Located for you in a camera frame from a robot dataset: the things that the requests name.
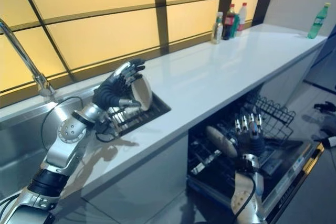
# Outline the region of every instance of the white plate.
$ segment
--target white plate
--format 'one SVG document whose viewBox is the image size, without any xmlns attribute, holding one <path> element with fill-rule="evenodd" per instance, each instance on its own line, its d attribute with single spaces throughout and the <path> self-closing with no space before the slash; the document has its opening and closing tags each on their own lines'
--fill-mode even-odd
<svg viewBox="0 0 336 224">
<path fill-rule="evenodd" d="M 134 98 L 141 103 L 141 109 L 148 110 L 152 104 L 153 94 L 151 86 L 143 76 L 131 84 Z"/>
</svg>

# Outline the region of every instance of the chrome faucet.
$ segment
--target chrome faucet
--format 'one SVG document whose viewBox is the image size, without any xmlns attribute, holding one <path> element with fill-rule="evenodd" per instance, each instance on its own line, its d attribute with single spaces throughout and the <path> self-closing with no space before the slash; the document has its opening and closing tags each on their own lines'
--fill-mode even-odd
<svg viewBox="0 0 336 224">
<path fill-rule="evenodd" d="M 0 18 L 0 28 L 6 35 L 7 39 L 10 41 L 14 49 L 20 55 L 21 59 L 26 64 L 28 69 L 33 74 L 33 80 L 37 83 L 38 86 L 38 93 L 43 97 L 51 97 L 53 100 L 52 95 L 55 94 L 56 92 L 55 89 L 48 82 L 44 74 L 38 71 L 37 67 L 32 62 L 25 49 L 22 47 L 21 43 L 15 37 L 9 26 L 1 18 Z"/>
</svg>

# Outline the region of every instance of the bottle label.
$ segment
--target bottle label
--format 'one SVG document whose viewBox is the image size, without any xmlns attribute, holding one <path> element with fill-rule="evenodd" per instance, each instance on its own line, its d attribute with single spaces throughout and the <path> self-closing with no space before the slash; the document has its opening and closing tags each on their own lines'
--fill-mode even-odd
<svg viewBox="0 0 336 224">
<path fill-rule="evenodd" d="M 319 24 L 319 25 L 322 25 L 323 24 L 323 21 L 324 21 L 324 18 L 316 18 L 314 23 L 315 24 Z"/>
<path fill-rule="evenodd" d="M 242 31 L 244 28 L 244 24 L 239 24 L 237 31 Z"/>
<path fill-rule="evenodd" d="M 225 25 L 232 25 L 234 20 L 235 20 L 235 17 L 225 17 L 224 24 Z"/>
<path fill-rule="evenodd" d="M 218 27 L 217 34 L 216 34 L 216 42 L 219 43 L 222 38 L 222 33 L 223 33 L 223 27 L 220 26 Z"/>
</svg>

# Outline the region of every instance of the white bottle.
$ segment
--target white bottle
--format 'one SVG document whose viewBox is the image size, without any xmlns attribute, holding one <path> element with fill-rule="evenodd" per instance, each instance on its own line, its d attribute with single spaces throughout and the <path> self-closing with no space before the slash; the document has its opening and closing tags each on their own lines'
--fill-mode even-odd
<svg viewBox="0 0 336 224">
<path fill-rule="evenodd" d="M 246 5 L 247 3 L 243 3 L 243 6 L 240 8 L 240 11 L 239 11 L 239 26 L 238 26 L 237 34 L 236 34 L 237 37 L 242 34 L 242 30 L 244 28 L 245 19 L 246 19 Z"/>
</svg>

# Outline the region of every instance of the stainless steel sink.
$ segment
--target stainless steel sink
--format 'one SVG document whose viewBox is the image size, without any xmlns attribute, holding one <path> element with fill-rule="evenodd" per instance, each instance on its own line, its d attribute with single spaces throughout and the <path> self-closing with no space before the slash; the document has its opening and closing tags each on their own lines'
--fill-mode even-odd
<svg viewBox="0 0 336 224">
<path fill-rule="evenodd" d="M 87 104 L 91 101 L 93 90 L 96 87 L 87 88 L 68 97 L 79 96 L 83 99 L 84 104 Z M 55 140 L 59 124 L 73 110 L 81 108 L 79 99 L 70 99 L 57 106 L 45 121 L 43 145 L 41 124 L 48 111 L 55 105 L 56 103 L 49 102 L 2 119 L 0 124 L 0 200 L 22 189 L 29 183 L 47 153 L 44 145 L 49 147 Z M 114 128 L 118 136 L 122 136 L 169 110 L 170 108 L 153 94 L 153 103 L 148 111 L 139 109 L 130 112 L 128 110 L 110 108 L 109 115 L 112 119 L 110 126 Z"/>
</svg>

